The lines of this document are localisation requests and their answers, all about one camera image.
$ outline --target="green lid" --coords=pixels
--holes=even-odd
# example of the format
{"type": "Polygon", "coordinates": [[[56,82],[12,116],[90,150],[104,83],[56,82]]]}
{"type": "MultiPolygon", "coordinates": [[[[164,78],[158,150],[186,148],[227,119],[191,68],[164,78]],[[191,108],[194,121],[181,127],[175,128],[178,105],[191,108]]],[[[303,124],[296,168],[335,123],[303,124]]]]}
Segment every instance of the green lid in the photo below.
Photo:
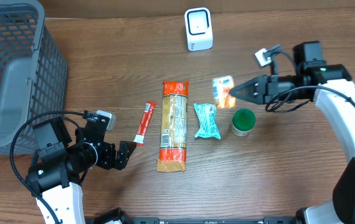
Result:
{"type": "Polygon", "coordinates": [[[241,109],[233,116],[233,125],[239,131],[249,131],[255,126],[255,114],[248,109],[241,109]]]}

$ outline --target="gray plastic basket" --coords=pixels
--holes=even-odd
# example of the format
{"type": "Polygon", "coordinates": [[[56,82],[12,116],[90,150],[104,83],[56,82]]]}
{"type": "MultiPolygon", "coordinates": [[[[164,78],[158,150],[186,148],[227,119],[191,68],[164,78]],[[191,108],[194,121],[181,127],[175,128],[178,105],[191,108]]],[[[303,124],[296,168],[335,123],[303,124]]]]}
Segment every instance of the gray plastic basket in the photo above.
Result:
{"type": "MultiPolygon", "coordinates": [[[[35,0],[0,1],[0,154],[9,153],[27,119],[64,107],[67,63],[44,20],[44,8],[35,0]]],[[[38,148],[33,124],[20,134],[16,154],[38,148]]]]}

